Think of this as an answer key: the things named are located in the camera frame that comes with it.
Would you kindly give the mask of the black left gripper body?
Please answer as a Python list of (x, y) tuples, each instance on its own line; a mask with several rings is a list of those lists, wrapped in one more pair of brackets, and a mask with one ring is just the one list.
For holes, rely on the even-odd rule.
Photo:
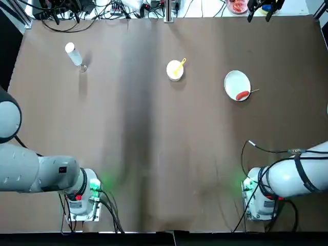
[(81, 11), (81, 3), (79, 0), (50, 0), (51, 8), (59, 11), (72, 11), (79, 13)]

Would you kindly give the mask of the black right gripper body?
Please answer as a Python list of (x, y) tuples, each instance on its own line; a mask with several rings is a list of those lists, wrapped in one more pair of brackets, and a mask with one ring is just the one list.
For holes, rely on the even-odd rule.
[(250, 0), (250, 8), (260, 8), (263, 5), (271, 5), (273, 8), (281, 8), (284, 0)]

